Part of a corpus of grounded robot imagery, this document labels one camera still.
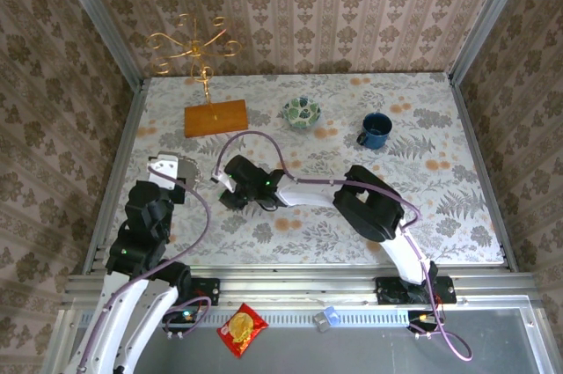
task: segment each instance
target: table surface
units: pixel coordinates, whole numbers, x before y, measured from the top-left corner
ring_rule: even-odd
[[[271,135],[294,174],[341,177],[363,165],[413,202],[423,219],[411,232],[422,250],[441,264],[501,264],[500,244],[483,197],[458,110],[443,74],[283,75],[215,77],[215,102],[245,99],[249,128]],[[322,114],[309,129],[293,129],[281,109],[301,95],[319,102]],[[355,233],[334,209],[304,207],[266,212],[255,203],[231,212],[219,201],[222,188],[209,181],[219,151],[233,134],[184,137],[184,107],[204,103],[201,84],[183,77],[153,78],[128,163],[109,240],[125,220],[128,191],[146,180],[146,164],[159,152],[177,153],[180,175],[209,202],[210,230],[184,260],[188,264],[388,265],[381,246]],[[393,130],[381,150],[355,139],[363,117],[388,114]],[[267,171],[279,167],[274,147],[243,136],[225,153]],[[205,212],[193,198],[176,206],[166,256],[200,235]]]

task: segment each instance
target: wooden base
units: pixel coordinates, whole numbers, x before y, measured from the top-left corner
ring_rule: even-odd
[[[246,103],[243,99],[186,107],[184,115],[186,138],[248,129]]]

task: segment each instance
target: patterned wallpaper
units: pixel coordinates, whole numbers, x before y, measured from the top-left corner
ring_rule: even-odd
[[[563,0],[509,0],[462,92],[516,257],[563,350]]]
[[[173,24],[189,12],[205,22],[230,18],[245,50],[218,73],[333,73],[448,69],[485,0],[105,0],[114,23],[146,77],[154,32],[186,34]],[[171,75],[187,75],[177,63]]]
[[[35,373],[131,92],[78,0],[0,0],[0,372]]]

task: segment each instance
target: purple cable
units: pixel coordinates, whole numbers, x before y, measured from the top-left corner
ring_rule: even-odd
[[[203,228],[203,232],[201,233],[201,235],[187,249],[185,249],[184,251],[182,251],[181,253],[179,253],[175,257],[170,258],[168,261],[165,261],[162,264],[154,267],[152,270],[149,270],[146,273],[139,275],[135,279],[131,280],[130,282],[125,283],[123,286],[121,286],[119,289],[117,289],[115,291],[115,293],[112,294],[112,296],[109,298],[107,303],[104,305],[102,312],[99,314],[99,317],[96,320],[96,324],[94,324],[94,328],[91,330],[90,338],[86,342],[86,346],[84,347],[84,353],[82,354],[82,358],[80,358],[80,364],[77,366],[77,374],[82,374],[86,371],[86,362],[88,361],[88,356],[90,356],[90,354],[91,354],[91,347],[93,346],[96,338],[98,337],[99,330],[100,330],[104,320],[106,319],[107,314],[111,311],[112,306],[115,303],[115,301],[117,300],[117,298],[123,292],[125,292],[127,289],[129,289],[132,285],[134,285],[135,283],[137,283],[137,282],[139,282],[143,279],[147,279],[147,278],[151,277],[152,275],[154,275],[158,271],[162,270],[163,268],[170,266],[173,262],[181,259],[183,256],[188,254],[190,251],[192,251],[196,246],[198,246],[200,244],[200,242],[203,240],[203,238],[205,237],[205,235],[208,231],[209,222],[211,220],[211,209],[209,208],[209,205],[206,203],[206,201],[203,199],[203,197],[201,195],[199,195],[194,189],[187,187],[187,185],[184,182],[182,182],[181,180],[177,180],[177,179],[174,179],[170,176],[167,176],[165,174],[157,172],[156,170],[154,170],[151,167],[149,167],[149,172],[158,176],[158,177],[160,177],[160,178],[169,180],[170,182],[173,182],[176,185],[179,185],[180,187],[184,188],[184,190],[186,192],[188,192],[189,194],[191,194],[195,198],[197,198],[197,200],[199,202],[201,202],[201,205],[203,205],[203,208],[205,209],[205,212],[207,214],[207,221],[205,223],[205,227]]]
[[[203,314],[200,317],[198,317],[198,319],[187,330],[187,332],[184,334],[184,337],[188,336],[197,327],[197,325],[200,324],[200,322],[203,319],[205,319],[205,316],[208,315],[209,308],[211,307],[211,299],[209,297],[195,297],[194,299],[190,299],[189,301],[186,301],[184,304],[173,306],[170,310],[168,310],[166,312],[167,314],[171,314],[173,312],[181,311],[184,308],[186,308],[187,306],[190,306],[191,304],[194,304],[194,303],[200,302],[200,301],[206,302],[207,305],[205,306],[205,311],[203,312]],[[165,331],[167,333],[168,333],[168,326],[169,325],[170,325],[170,320],[167,320],[166,325],[165,325]]]
[[[409,209],[411,209],[414,213],[414,218],[408,222],[405,223],[402,227],[401,230],[405,230],[407,227],[412,226],[413,224],[415,224],[416,222],[419,221],[419,219],[422,218],[422,215],[419,211],[419,209],[417,209],[414,204],[411,204],[409,201],[404,200],[403,198],[401,198],[400,196],[386,190],[386,189],[382,189],[381,187],[376,187],[374,185],[370,185],[369,183],[363,183],[363,182],[356,182],[354,180],[328,180],[328,179],[310,179],[310,180],[305,180],[305,179],[298,179],[296,176],[293,176],[289,170],[288,167],[285,164],[285,161],[283,159],[283,155],[282,155],[282,150],[280,149],[280,146],[277,144],[277,142],[273,139],[273,137],[271,137],[268,134],[265,134],[264,132],[259,132],[258,130],[246,130],[245,132],[239,132],[238,134],[232,136],[231,138],[229,138],[229,140],[225,143],[225,145],[223,146],[223,148],[221,149],[221,152],[219,153],[219,157],[217,158],[217,164],[215,167],[215,175],[218,176],[219,175],[219,167],[221,166],[221,160],[223,158],[223,154],[225,153],[225,151],[227,150],[227,148],[229,147],[229,145],[237,138],[239,138],[240,136],[244,136],[244,135],[258,135],[258,136],[264,136],[268,141],[270,141],[270,143],[272,143],[275,147],[275,150],[278,153],[278,157],[280,159],[280,163],[281,163],[281,168],[283,169],[283,172],[291,179],[294,180],[297,183],[308,183],[308,184],[313,184],[313,185],[348,185],[351,187],[361,187],[364,189],[369,189],[371,191],[375,191],[378,192],[379,194],[385,195],[388,198],[391,198],[392,200],[395,200],[396,202],[399,202],[405,206],[407,206]],[[426,266],[424,265],[424,263],[422,262],[422,255],[420,254],[418,248],[416,247],[416,245],[413,243],[413,241],[407,236],[405,235],[405,238],[408,242],[408,244],[411,246],[411,248],[414,250],[414,253],[416,254],[417,258],[420,261],[420,266],[422,267],[422,271],[424,272],[424,275],[426,277],[426,281],[427,281],[427,286],[428,286],[428,293],[430,295],[430,305],[432,307],[432,312],[434,313],[436,320],[437,320],[437,324],[438,324],[438,329],[440,330],[439,332],[434,332],[434,333],[440,333],[443,336],[443,339],[446,341],[446,344],[450,347],[451,351],[454,353],[454,355],[456,355],[459,359],[461,359],[462,361],[466,361],[469,362],[471,361],[471,359],[473,358],[473,353],[471,348],[469,347],[469,345],[467,345],[467,343],[465,341],[463,341],[459,336],[457,336],[456,334],[450,333],[450,332],[446,332],[443,329],[443,324],[440,321],[440,318],[438,317],[438,310],[436,308],[436,304],[434,301],[434,290],[432,288],[432,282],[430,281],[430,275],[428,273],[428,270],[426,269]],[[448,338],[448,335],[452,335],[454,337],[457,337],[467,348],[468,352],[469,352],[469,356],[463,356],[461,355],[455,348],[454,346],[451,344],[450,339]]]

